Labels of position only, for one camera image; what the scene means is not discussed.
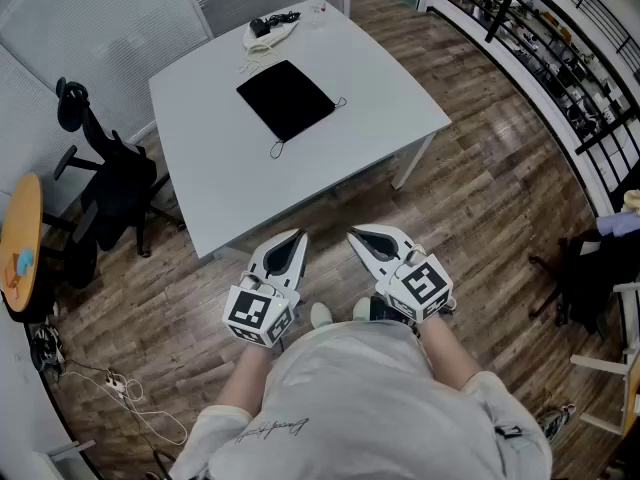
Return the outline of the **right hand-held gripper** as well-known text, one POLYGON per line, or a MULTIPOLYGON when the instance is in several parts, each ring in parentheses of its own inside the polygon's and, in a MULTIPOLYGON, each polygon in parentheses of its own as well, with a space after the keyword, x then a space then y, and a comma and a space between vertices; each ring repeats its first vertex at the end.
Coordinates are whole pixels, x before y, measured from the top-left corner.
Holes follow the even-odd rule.
POLYGON ((452 280, 436 256, 427 255, 402 230, 361 224, 347 232, 347 239, 365 269, 378 280, 375 289, 391 308, 417 324, 438 313, 453 312, 452 280))

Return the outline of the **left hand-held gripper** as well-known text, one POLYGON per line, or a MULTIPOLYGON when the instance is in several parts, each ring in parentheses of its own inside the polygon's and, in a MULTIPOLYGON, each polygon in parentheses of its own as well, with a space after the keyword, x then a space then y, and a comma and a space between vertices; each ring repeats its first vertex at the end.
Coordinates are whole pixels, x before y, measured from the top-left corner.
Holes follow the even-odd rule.
POLYGON ((258 246, 249 271, 230 287, 222 322, 237 338, 272 348, 295 319, 306 268, 308 233, 281 232, 258 246), (273 277, 276 281, 266 280, 273 277))

